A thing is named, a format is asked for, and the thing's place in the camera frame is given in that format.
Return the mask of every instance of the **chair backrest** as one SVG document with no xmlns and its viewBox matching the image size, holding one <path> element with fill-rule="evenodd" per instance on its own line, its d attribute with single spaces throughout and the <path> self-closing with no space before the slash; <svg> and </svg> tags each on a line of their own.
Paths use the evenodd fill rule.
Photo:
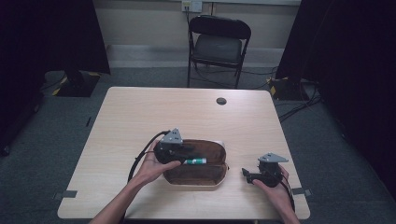
<svg viewBox="0 0 396 224">
<path fill-rule="evenodd" d="M 217 35 L 245 39 L 247 42 L 251 36 L 250 27 L 243 21 L 209 15 L 192 18 L 189 24 L 189 32 L 190 35 L 192 33 Z"/>
</svg>

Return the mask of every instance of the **black device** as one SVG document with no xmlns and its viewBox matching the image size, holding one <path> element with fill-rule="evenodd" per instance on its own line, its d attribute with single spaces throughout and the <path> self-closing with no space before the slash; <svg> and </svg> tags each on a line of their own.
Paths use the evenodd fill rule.
<svg viewBox="0 0 396 224">
<path fill-rule="evenodd" d="M 192 147 L 183 145 L 178 128 L 175 128 L 165 135 L 154 148 L 154 154 L 160 163 L 166 164 L 169 161 L 183 162 L 189 158 Z"/>
<path fill-rule="evenodd" d="M 259 179 L 266 186 L 274 188 L 282 181 L 283 178 L 278 163 L 288 160 L 274 153 L 267 153 L 259 157 L 258 160 L 260 162 L 260 172 L 258 174 L 252 174 L 245 168 L 242 168 L 242 174 L 246 177 L 249 184 L 252 184 L 254 179 Z"/>
</svg>

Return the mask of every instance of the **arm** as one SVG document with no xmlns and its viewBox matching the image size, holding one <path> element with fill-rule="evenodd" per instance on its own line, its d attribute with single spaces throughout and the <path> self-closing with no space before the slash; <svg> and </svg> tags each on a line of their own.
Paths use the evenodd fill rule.
<svg viewBox="0 0 396 224">
<path fill-rule="evenodd" d="M 164 171 L 180 165 L 180 161 L 171 161 L 167 164 L 158 162 L 153 153 L 156 144 L 157 141 L 151 144 L 137 174 L 90 223 L 118 223 L 139 190 L 157 179 Z"/>
<path fill-rule="evenodd" d="M 285 178 L 288 179 L 289 173 L 282 166 L 280 166 L 280 169 L 283 173 L 283 176 L 285 176 Z M 271 204 L 274 206 L 276 211 L 279 213 L 280 217 L 285 222 L 285 224 L 300 223 L 296 214 L 291 208 L 289 195 L 281 184 L 278 184 L 274 188 L 269 188 L 258 179 L 254 179 L 252 183 L 255 186 L 262 189 L 262 191 L 264 191 L 264 193 L 268 196 L 268 200 L 271 202 Z"/>
</svg>

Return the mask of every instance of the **person's right hand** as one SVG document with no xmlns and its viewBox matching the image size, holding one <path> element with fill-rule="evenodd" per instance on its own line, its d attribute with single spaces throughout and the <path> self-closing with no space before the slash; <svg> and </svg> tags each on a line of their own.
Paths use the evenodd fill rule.
<svg viewBox="0 0 396 224">
<path fill-rule="evenodd" d="M 287 186 L 289 173 L 285 170 L 285 168 L 283 168 L 283 166 L 279 165 L 279 167 L 281 174 L 284 176 L 284 178 L 282 178 L 282 182 Z M 291 207 L 289 194 L 280 183 L 274 188 L 266 186 L 258 179 L 254 179 L 252 183 L 264 191 L 268 197 L 268 200 L 280 214 L 285 223 L 300 223 Z"/>
</svg>

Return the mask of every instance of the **gray carpet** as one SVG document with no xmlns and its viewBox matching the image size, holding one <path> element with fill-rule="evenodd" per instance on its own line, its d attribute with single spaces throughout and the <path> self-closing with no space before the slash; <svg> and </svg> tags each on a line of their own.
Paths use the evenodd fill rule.
<svg viewBox="0 0 396 224">
<path fill-rule="evenodd" d="M 271 68 L 245 70 L 271 72 Z M 46 85 L 62 75 L 63 72 L 47 73 Z M 67 188 L 107 89 L 184 88 L 186 76 L 184 67 L 115 68 L 112 76 L 100 78 L 90 98 L 55 97 L 51 96 L 55 87 L 45 89 L 39 111 L 11 144 L 10 155 L 0 158 L 0 223 L 87 223 L 59 219 L 60 201 L 54 200 L 53 195 Z M 267 90 L 263 84 L 269 76 L 244 73 L 239 89 Z M 232 73 L 203 77 L 233 85 Z M 311 94 L 312 85 L 305 86 Z M 197 80 L 191 81 L 191 87 L 223 88 Z M 274 103 L 280 116 L 301 102 Z M 311 217 L 303 223 L 395 222 L 395 202 L 366 160 L 344 140 L 323 103 L 296 113 L 283 121 L 282 127 L 302 185 L 313 192 L 307 198 Z"/>
</svg>

